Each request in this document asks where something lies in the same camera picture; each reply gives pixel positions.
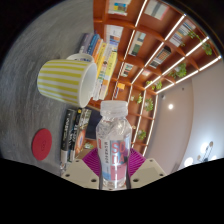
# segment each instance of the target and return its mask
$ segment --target green plant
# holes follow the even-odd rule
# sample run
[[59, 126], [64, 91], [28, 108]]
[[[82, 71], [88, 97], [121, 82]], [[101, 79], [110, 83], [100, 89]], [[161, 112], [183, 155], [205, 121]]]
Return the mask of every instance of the green plant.
[[141, 103], [142, 99], [143, 99], [143, 97], [141, 96], [141, 93], [139, 93], [138, 99], [136, 100], [137, 103]]
[[161, 89], [162, 88], [162, 83], [161, 81], [159, 81], [157, 84], [156, 84], [156, 89]]
[[[201, 38], [193, 30], [191, 30], [187, 35], [191, 37], [191, 39], [194, 39], [195, 37], [198, 38], [198, 40], [202, 43]], [[212, 55], [212, 49], [210, 44], [202, 43], [202, 49], [205, 51], [207, 55]]]
[[169, 73], [168, 76], [172, 76], [174, 79], [178, 76], [179, 78], [183, 78], [187, 74], [186, 63], [181, 63], [176, 67], [176, 70], [173, 70]]
[[150, 99], [146, 99], [145, 100], [145, 110], [146, 111], [150, 111], [150, 110], [153, 110], [153, 101], [152, 101], [152, 99], [150, 98]]
[[146, 132], [143, 130], [138, 131], [138, 139], [143, 140], [146, 137]]

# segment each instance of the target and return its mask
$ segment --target yellow striped mug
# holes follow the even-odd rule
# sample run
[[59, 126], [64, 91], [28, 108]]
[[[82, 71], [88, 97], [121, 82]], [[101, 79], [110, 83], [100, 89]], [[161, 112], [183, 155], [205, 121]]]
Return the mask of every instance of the yellow striped mug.
[[94, 91], [97, 67], [88, 54], [73, 54], [67, 59], [45, 63], [37, 78], [39, 92], [49, 98], [85, 107]]

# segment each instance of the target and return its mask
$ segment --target wooden shelf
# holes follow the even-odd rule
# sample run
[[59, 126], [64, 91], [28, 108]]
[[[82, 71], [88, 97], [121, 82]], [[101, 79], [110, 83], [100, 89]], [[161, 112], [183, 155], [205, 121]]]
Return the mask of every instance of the wooden shelf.
[[[193, 24], [194, 22], [186, 16], [182, 22], [172, 31], [172, 34], [169, 36], [167, 40], [165, 40], [166, 36], [170, 33], [176, 23], [180, 20], [183, 13], [179, 12], [177, 9], [169, 6], [169, 10], [165, 14], [162, 20], [156, 19], [153, 16], [149, 16], [145, 14], [145, 8], [142, 11], [142, 15], [139, 19], [139, 23], [137, 27], [135, 27], [136, 21], [138, 19], [139, 13], [142, 9], [144, 4], [144, 0], [132, 0], [127, 8], [127, 16], [115, 15], [115, 14], [108, 14], [108, 6], [109, 0], [94, 0], [93, 3], [93, 16], [94, 16], [94, 29], [100, 35], [101, 38], [106, 41], [106, 27], [107, 25], [115, 25], [123, 27], [122, 36], [120, 39], [120, 43], [118, 45], [118, 60], [115, 66], [109, 88], [108, 94], [105, 100], [111, 100], [113, 97], [113, 93], [115, 90], [115, 86], [117, 82], [121, 82], [125, 84], [125, 89], [123, 92], [119, 91], [117, 99], [114, 100], [125, 100], [128, 101], [129, 96], [135, 96], [135, 99], [138, 98], [139, 93], [144, 95], [145, 91], [145, 99], [152, 98], [154, 108], [152, 111], [145, 111], [144, 110], [144, 102], [137, 104], [136, 101], [129, 101], [128, 104], [128, 111], [129, 114], [127, 116], [129, 122], [132, 123], [137, 127], [138, 121], [139, 123], [139, 130], [145, 129], [147, 132], [147, 137], [145, 140], [141, 141], [137, 138], [135, 139], [134, 148], [141, 152], [145, 151], [147, 147], [147, 139], [154, 123], [154, 119], [156, 117], [156, 99], [158, 99], [158, 91], [155, 89], [152, 90], [151, 86], [145, 89], [146, 81], [154, 81], [158, 76], [161, 77], [162, 74], [173, 66], [176, 62], [178, 62], [181, 58], [185, 57], [183, 61], [180, 63], [186, 63], [187, 75], [184, 78], [176, 78], [169, 77], [168, 74], [165, 74], [163, 77], [160, 78], [162, 82], [162, 89], [168, 87], [173, 83], [174, 85], [178, 84], [176, 82], [180, 81], [181, 79], [187, 79], [190, 74], [195, 71], [198, 71], [201, 67], [208, 64], [216, 57], [218, 57], [218, 51], [215, 48], [214, 44], [211, 43], [211, 40], [207, 42], [211, 45], [212, 48], [212, 55], [208, 56], [205, 54], [202, 46], [199, 47], [195, 52], [191, 55], [186, 56], [186, 54], [191, 51], [195, 46], [199, 44], [199, 40], [197, 38], [191, 39], [189, 36], [183, 37], [182, 41], [185, 43], [184, 47], [177, 47], [172, 44], [169, 40], [173, 36], [173, 34], [179, 29], [179, 27], [184, 23], [186, 19], [189, 19]], [[143, 44], [137, 54], [137, 56], [129, 55], [127, 52], [127, 48], [131, 46], [130, 39], [132, 36], [133, 31], [143, 32], [146, 34]], [[199, 37], [204, 40], [206, 35], [202, 30], [200, 30], [197, 25], [194, 29], [195, 33], [199, 35]], [[160, 50], [154, 55], [154, 52], [158, 49], [161, 43], [164, 42], [164, 45], [160, 48], [160, 50], [164, 46], [168, 46], [171, 48], [171, 54], [167, 57], [167, 59], [159, 65], [156, 69], [150, 66], [145, 66], [148, 60], [151, 58], [150, 63], [152, 62], [153, 58], [157, 56]], [[128, 77], [119, 76], [119, 72], [121, 71], [122, 65], [124, 63], [129, 63], [134, 65], [132, 70], [129, 72]], [[144, 76], [142, 74], [139, 75], [141, 69], [148, 69], [150, 71], [149, 76]], [[100, 108], [101, 101], [93, 101], [90, 100], [89, 105]]]

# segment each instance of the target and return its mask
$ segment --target red round object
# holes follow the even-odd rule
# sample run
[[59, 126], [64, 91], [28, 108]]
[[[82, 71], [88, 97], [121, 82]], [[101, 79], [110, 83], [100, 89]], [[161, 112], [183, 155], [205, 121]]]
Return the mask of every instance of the red round object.
[[51, 149], [52, 136], [49, 130], [41, 129], [36, 133], [32, 142], [33, 155], [37, 160], [45, 159]]

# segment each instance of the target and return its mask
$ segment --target mug handle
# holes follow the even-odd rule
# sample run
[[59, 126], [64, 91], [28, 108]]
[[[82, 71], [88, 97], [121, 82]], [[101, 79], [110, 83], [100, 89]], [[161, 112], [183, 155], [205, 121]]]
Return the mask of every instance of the mug handle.
[[79, 60], [79, 59], [88, 59], [90, 62], [94, 62], [94, 59], [91, 55], [85, 54], [85, 53], [78, 53], [78, 54], [72, 54], [69, 57], [66, 58], [66, 60]]

